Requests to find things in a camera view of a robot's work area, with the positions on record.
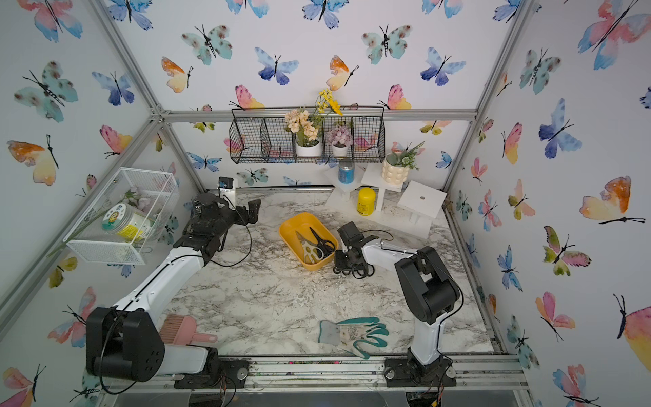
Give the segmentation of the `small black-handled scissors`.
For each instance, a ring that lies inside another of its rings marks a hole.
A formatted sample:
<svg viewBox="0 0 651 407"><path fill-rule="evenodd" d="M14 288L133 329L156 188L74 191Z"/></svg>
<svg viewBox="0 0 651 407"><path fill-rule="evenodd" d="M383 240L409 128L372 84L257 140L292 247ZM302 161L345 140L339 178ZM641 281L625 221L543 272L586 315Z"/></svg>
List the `small black-handled scissors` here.
<svg viewBox="0 0 651 407"><path fill-rule="evenodd" d="M358 259L351 262L351 274L355 279L365 279L375 274L375 266L369 265L364 259Z"/></svg>

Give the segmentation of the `long black-handled scissors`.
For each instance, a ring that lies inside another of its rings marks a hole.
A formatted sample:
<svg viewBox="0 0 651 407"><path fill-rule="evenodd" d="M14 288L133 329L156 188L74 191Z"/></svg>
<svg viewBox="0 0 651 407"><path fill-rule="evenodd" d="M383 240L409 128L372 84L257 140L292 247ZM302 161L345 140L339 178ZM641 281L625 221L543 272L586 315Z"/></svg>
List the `long black-handled scissors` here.
<svg viewBox="0 0 651 407"><path fill-rule="evenodd" d="M337 249L334 242L324 239L321 237L313 227L310 227L310 231L316 239L316 247L321 250L323 257L328 257L330 254L333 254Z"/></svg>

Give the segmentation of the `cream-handled kitchen scissors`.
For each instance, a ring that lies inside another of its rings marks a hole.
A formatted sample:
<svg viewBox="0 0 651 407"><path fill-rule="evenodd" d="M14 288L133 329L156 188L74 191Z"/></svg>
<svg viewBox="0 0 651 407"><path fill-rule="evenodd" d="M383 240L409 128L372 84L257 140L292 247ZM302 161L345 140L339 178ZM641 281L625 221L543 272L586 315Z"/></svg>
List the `cream-handled kitchen scissors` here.
<svg viewBox="0 0 651 407"><path fill-rule="evenodd" d="M325 258L321 250L316 247L316 244L310 242L300 232L296 232L296 236L303 249L303 262L305 264L315 265Z"/></svg>

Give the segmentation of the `yellow plastic storage box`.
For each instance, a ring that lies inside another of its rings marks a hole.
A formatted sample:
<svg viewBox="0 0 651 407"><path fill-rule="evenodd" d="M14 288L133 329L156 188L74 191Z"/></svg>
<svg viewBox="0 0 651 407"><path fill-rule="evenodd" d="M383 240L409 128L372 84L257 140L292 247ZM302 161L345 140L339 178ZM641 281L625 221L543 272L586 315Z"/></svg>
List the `yellow plastic storage box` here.
<svg viewBox="0 0 651 407"><path fill-rule="evenodd" d="M303 212L285 220L279 234L307 271L327 266L339 249L335 236L312 213Z"/></svg>

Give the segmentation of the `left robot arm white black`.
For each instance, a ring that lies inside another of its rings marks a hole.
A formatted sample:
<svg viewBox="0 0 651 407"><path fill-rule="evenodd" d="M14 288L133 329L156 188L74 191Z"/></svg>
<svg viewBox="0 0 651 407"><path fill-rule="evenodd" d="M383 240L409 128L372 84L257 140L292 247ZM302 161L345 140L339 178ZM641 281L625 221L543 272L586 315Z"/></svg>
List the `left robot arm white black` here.
<svg viewBox="0 0 651 407"><path fill-rule="evenodd" d="M181 237L150 276L115 305L98 307L86 319L88 374L134 383L172 375L218 382L216 350L165 344L156 323L186 282L222 251L232 226L257 223L261 201L234 205L227 198L201 193L194 206Z"/></svg>

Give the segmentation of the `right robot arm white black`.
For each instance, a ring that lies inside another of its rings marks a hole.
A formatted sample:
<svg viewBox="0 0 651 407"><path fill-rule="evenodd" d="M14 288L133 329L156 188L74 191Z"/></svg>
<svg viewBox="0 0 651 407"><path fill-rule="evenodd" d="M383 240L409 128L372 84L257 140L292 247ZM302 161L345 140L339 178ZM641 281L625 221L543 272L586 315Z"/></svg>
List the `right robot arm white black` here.
<svg viewBox="0 0 651 407"><path fill-rule="evenodd" d="M385 244L375 235L366 237L353 222L338 229L346 249L337 250L334 272L364 279L376 268L398 277L405 302L415 317L415 334L408 348L408 362L417 371L436 367L442 361L442 326L460 308L455 305L464 295L434 248L399 249ZM387 325L374 316L341 322L320 322L318 342L369 359L369 347L385 348L390 335Z"/></svg>

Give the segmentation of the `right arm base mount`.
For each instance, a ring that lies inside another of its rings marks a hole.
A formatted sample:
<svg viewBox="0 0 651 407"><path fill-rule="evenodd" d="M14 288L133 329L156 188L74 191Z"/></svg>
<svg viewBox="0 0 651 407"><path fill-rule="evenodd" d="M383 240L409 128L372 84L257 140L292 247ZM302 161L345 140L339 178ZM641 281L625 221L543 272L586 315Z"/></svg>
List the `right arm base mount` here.
<svg viewBox="0 0 651 407"><path fill-rule="evenodd" d="M439 357L429 365L422 365L413 356L385 359L384 377L388 388L426 387L437 389L455 387L453 361Z"/></svg>

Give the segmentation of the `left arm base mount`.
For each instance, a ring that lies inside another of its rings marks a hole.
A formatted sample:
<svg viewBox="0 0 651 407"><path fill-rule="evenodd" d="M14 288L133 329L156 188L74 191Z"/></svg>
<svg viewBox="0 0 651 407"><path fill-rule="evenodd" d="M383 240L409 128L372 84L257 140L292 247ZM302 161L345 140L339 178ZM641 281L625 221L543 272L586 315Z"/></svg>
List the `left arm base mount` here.
<svg viewBox="0 0 651 407"><path fill-rule="evenodd" d="M200 373L185 374L176 381L175 389L195 390L207 388L244 388L249 376L250 361L232 359L219 355L217 349L209 349L206 364Z"/></svg>

